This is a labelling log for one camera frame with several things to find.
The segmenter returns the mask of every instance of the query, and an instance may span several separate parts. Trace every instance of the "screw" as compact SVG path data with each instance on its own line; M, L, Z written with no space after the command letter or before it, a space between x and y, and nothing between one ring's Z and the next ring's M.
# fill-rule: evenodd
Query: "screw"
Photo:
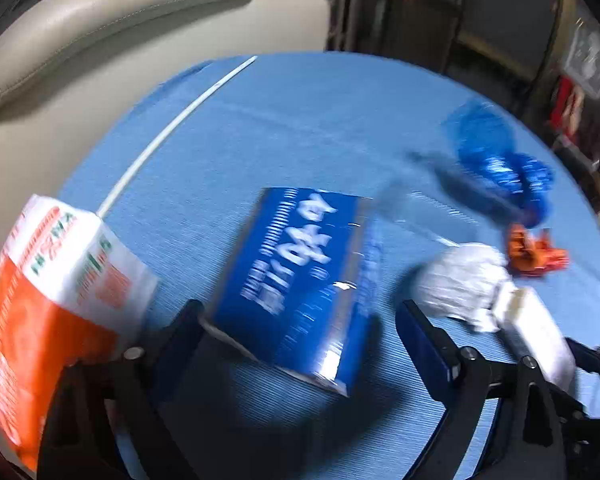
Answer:
M522 358L522 364L525 365L527 368L531 368L532 370L538 368L538 363L530 355L525 355Z
M471 346L463 346L460 349L460 355L466 359L469 359L469 361L475 361L475 359L478 357L478 351Z
M127 350L125 350L124 356L125 359L129 360L129 361L135 361L136 359L141 358L144 355L144 348L141 348L139 346L132 346L131 348L128 348Z

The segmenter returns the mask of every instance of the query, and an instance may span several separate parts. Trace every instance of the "orange toy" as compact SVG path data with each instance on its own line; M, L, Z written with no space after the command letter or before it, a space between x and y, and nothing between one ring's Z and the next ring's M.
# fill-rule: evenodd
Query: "orange toy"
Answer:
M542 230L536 240L522 225L514 224L509 232L507 249L511 266L527 276L542 276L569 264L569 253L551 245L548 229Z

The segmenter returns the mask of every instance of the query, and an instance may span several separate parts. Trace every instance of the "orange and white bag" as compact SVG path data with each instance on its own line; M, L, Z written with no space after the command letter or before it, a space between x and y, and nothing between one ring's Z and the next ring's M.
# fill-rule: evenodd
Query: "orange and white bag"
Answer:
M27 467L62 368L120 354L156 285L94 213L31 197L0 253L0 427Z

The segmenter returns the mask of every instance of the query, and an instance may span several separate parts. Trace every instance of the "blue tablecloth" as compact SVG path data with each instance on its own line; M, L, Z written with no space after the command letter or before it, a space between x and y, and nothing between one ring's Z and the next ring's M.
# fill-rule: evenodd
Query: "blue tablecloth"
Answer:
M142 149L183 108L245 58L205 63L159 86L137 104L67 181L59 197L95 210ZM238 228L260 189L299 186L376 197L397 178L457 205L413 153L454 156L442 121L475 95L446 78L394 60L353 54L261 56L190 115L142 167L106 221L160 277L148 332L188 298L207 300ZM555 170L545 226L570 252L567 270L532 285L563 333L600 344L600 229L566 170L511 117L517 149ZM474 214L481 240L504 248L504 234ZM173 399L160 407L202 479L394 480L408 471L433 432L433 402L394 328L394 305L409 295L417 266L445 249L384 222L384 262L365 362L349 399L247 362L210 337L190 361ZM495 335L448 319L458 346L510 360ZM579 396L600 411L600 388L580 374ZM494 403L483 411L459 471L480 455Z

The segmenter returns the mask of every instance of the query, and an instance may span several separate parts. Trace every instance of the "beige leather chair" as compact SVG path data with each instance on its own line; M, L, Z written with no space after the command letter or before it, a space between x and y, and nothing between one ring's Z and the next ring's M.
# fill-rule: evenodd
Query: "beige leather chair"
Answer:
M42 0L0 36L0 248L157 84L202 60L323 50L327 0ZM0 434L0 448L14 460Z

